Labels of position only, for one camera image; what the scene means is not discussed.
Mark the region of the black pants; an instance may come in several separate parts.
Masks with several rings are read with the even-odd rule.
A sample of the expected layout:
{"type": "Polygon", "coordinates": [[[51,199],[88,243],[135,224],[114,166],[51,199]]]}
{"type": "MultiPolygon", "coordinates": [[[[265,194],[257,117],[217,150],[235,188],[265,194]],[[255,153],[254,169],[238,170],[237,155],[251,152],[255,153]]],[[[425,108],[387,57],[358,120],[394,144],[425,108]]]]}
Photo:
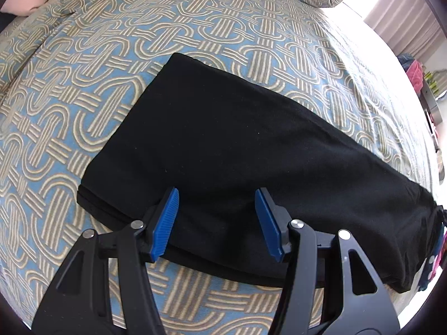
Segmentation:
{"type": "Polygon", "coordinates": [[[432,194],[301,104],[173,54],[87,166],[77,202],[118,230],[165,191],[180,207],[164,257],[279,287],[255,213],[266,188],[314,230],[349,230],[384,284],[408,291],[440,235],[432,194]]]}

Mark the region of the pink clothing pile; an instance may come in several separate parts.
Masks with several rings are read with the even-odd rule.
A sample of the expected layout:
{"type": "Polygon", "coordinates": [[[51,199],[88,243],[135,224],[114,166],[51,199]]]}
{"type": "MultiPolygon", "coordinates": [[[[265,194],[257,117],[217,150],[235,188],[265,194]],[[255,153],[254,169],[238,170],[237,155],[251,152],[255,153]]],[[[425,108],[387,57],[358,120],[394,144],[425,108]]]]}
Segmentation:
{"type": "Polygon", "coordinates": [[[424,85],[423,65],[411,54],[400,54],[397,58],[412,84],[414,91],[417,95],[420,95],[424,85]]]}

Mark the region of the blue beige patterned bedspread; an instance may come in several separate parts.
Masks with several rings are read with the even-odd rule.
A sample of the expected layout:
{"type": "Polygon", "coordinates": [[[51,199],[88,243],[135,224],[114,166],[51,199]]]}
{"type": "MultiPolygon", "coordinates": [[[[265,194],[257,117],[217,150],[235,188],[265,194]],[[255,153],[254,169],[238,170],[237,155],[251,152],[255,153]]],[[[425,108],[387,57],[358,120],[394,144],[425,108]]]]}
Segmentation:
{"type": "Polygon", "coordinates": [[[87,228],[80,179],[173,53],[285,95],[435,197],[436,154],[385,42],[299,0],[49,0],[1,33],[1,294],[31,324],[87,228]]]}

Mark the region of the cluttered side shelf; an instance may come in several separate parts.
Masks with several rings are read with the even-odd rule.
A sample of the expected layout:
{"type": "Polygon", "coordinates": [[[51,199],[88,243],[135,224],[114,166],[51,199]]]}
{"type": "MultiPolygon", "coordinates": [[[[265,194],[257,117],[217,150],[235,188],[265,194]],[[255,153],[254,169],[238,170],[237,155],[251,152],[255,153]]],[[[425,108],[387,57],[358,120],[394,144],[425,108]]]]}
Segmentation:
{"type": "Polygon", "coordinates": [[[439,172],[439,182],[443,183],[446,177],[446,169],[443,162],[443,152],[441,148],[441,131],[443,125],[443,117],[441,110],[433,94],[433,90],[429,82],[424,79],[423,87],[420,91],[420,103],[424,109],[424,114],[429,126],[430,136],[433,140],[435,153],[437,157],[437,167],[439,172]]]}

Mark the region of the beige curtain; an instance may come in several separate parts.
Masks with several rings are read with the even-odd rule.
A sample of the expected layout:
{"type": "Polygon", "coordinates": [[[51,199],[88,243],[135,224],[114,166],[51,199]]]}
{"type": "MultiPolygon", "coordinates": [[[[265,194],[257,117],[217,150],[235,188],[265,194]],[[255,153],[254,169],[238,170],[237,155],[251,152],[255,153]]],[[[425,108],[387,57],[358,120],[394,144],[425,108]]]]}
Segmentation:
{"type": "Polygon", "coordinates": [[[364,21],[396,55],[408,53],[423,64],[446,41],[426,0],[378,0],[364,21]]]}

